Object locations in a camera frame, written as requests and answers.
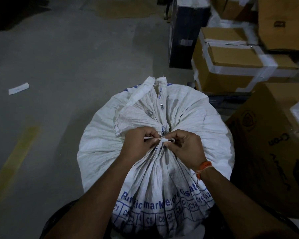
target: brown cardboard box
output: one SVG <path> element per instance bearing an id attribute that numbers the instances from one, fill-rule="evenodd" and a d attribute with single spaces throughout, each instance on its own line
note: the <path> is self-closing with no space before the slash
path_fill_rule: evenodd
<path id="1" fill-rule="evenodd" d="M 259 0 L 259 36 L 268 50 L 299 51 L 299 0 Z"/>
<path id="2" fill-rule="evenodd" d="M 284 83 L 298 66 L 285 54 L 265 54 L 251 28 L 202 28 L 192 67 L 198 90 L 251 92 L 262 81 Z"/>
<path id="3" fill-rule="evenodd" d="M 261 83 L 226 121 L 235 145 L 231 181 L 259 204 L 299 218 L 299 83 Z"/>
<path id="4" fill-rule="evenodd" d="M 258 21 L 257 0 L 211 0 L 222 19 L 241 22 Z"/>

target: white sack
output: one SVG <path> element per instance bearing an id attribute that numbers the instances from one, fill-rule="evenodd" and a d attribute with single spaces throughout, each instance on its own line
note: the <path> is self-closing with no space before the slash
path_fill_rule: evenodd
<path id="1" fill-rule="evenodd" d="M 118 157 L 125 132 L 141 126 L 154 127 L 160 136 L 176 129 L 196 133 L 207 159 L 230 178 L 234 165 L 231 133 L 208 97 L 187 86 L 169 85 L 165 77 L 149 77 L 113 96 L 86 127 L 77 155 L 85 192 Z M 194 172 L 166 147 L 156 147 L 128 173 L 112 223 L 124 235 L 153 226 L 164 237 L 184 235 L 208 217 L 213 205 Z"/>

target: right hand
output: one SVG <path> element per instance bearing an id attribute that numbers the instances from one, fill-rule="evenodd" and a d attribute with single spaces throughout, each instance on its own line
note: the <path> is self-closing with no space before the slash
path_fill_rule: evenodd
<path id="1" fill-rule="evenodd" d="M 175 153 L 189 169 L 196 172 L 199 170 L 199 166 L 207 161 L 200 136 L 195 133 L 177 129 L 164 137 L 167 139 L 175 139 L 175 143 L 164 142 L 164 146 Z"/>

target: concrete floor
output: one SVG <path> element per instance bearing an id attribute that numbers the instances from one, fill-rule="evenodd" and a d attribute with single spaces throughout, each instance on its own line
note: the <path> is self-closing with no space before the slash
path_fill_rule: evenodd
<path id="1" fill-rule="evenodd" d="M 57 209 L 83 194 L 78 145 L 111 96 L 148 76 L 193 80 L 191 70 L 168 68 L 161 17 L 106 20 L 80 10 L 84 2 L 51 0 L 51 11 L 0 32 L 0 169 L 24 128 L 41 127 L 0 203 L 0 238 L 38 238 Z M 30 89 L 8 95 L 25 82 Z"/>

